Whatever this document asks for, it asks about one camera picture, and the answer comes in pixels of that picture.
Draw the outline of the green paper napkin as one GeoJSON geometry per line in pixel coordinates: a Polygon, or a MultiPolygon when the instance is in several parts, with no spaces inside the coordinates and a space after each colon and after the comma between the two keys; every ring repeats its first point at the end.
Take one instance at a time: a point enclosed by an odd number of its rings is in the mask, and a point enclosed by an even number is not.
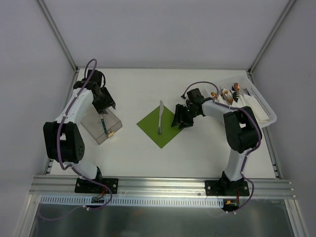
{"type": "Polygon", "coordinates": [[[178,127],[171,127],[174,113],[164,106],[161,118],[161,132],[158,133],[159,106],[141,119],[137,126],[161,149],[175,138],[182,130],[178,127]]]}

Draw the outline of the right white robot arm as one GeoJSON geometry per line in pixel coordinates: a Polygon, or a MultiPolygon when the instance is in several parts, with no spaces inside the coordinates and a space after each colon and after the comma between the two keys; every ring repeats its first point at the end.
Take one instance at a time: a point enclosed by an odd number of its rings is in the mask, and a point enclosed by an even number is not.
{"type": "Polygon", "coordinates": [[[238,108],[220,103],[216,98],[204,98],[196,88],[187,92],[185,105],[176,105],[171,126],[179,129],[192,127],[197,116],[212,117],[224,125],[231,151],[228,164],[214,187],[226,195],[233,195],[243,188],[243,171],[248,156],[261,144],[262,133],[254,113],[249,106],[238,108]]]}

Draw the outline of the green handled fork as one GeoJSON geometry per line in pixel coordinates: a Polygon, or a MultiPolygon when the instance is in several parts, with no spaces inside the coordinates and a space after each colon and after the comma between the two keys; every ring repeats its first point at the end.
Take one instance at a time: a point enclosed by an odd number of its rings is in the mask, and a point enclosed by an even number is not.
{"type": "Polygon", "coordinates": [[[105,120],[103,118],[103,115],[100,115],[100,119],[101,119],[101,123],[102,123],[103,129],[104,129],[104,133],[105,133],[106,136],[108,136],[108,131],[107,131],[107,128],[106,128],[106,124],[105,124],[105,120]]]}

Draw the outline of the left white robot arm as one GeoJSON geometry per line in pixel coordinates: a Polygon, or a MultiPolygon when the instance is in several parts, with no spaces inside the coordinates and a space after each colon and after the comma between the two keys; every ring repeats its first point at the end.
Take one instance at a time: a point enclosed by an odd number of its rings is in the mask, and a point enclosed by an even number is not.
{"type": "Polygon", "coordinates": [[[71,98],[62,113],[43,126],[48,158],[59,162],[63,170],[70,168],[81,179],[87,180],[86,187],[93,193],[102,190],[102,173],[97,166],[82,161],[85,144],[79,124],[89,106],[93,106],[100,117],[108,113],[108,108],[116,108],[105,85],[105,75],[99,70],[89,69],[85,77],[74,84],[71,98]]]}

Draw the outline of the silver table knife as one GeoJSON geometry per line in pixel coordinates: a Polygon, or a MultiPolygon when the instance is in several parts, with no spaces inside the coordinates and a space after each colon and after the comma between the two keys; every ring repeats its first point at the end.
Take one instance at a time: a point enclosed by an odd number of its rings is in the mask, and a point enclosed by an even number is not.
{"type": "Polygon", "coordinates": [[[164,111],[164,104],[160,100],[160,102],[159,102],[159,115],[158,115],[158,135],[162,135],[161,121],[162,121],[163,111],[164,111]]]}

